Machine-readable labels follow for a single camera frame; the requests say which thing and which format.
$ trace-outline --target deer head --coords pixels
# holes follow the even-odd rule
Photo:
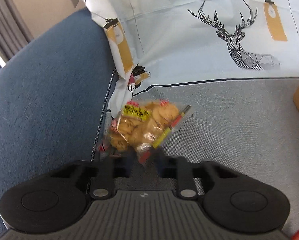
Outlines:
[[[239,49],[239,47],[240,47],[239,42],[242,39],[244,39],[244,37],[245,37],[245,33],[242,32],[242,30],[253,25],[253,23],[255,22],[256,17],[257,17],[257,8],[256,8],[255,15],[253,16],[253,11],[252,11],[251,7],[243,0],[243,2],[248,6],[248,8],[250,10],[250,17],[247,18],[247,23],[246,23],[242,13],[240,12],[240,15],[241,15],[241,18],[242,18],[242,23],[240,23],[238,26],[236,25],[236,31],[235,31],[234,34],[229,34],[225,30],[224,24],[222,24],[218,20],[218,16],[217,16],[216,11],[214,13],[214,21],[211,21],[211,18],[209,16],[206,17],[206,15],[203,13],[203,7],[204,7],[205,2],[206,2],[206,0],[203,2],[202,6],[199,8],[198,15],[194,14],[190,10],[188,10],[188,11],[192,15],[194,15],[196,18],[200,19],[202,22],[208,24],[209,26],[212,26],[212,27],[216,28],[217,29],[217,31],[216,31],[217,35],[222,40],[226,41],[228,45],[230,44],[235,49]]]

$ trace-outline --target curtain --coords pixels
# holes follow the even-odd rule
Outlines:
[[[12,0],[0,0],[0,51],[8,60],[33,39]]]

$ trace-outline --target plastic packaging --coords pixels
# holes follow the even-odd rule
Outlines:
[[[190,107],[168,101],[130,101],[112,121],[107,139],[118,151],[132,146],[144,164],[150,149],[161,145]]]

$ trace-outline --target silver screw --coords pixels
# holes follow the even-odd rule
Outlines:
[[[196,192],[191,189],[184,189],[180,192],[183,197],[194,197]]]
[[[108,195],[108,190],[104,189],[104,188],[98,188],[96,190],[93,191],[93,195],[96,197],[105,197]]]

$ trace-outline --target beige wall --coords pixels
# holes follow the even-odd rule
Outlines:
[[[80,0],[74,8],[71,0],[13,0],[34,38],[84,7]]]

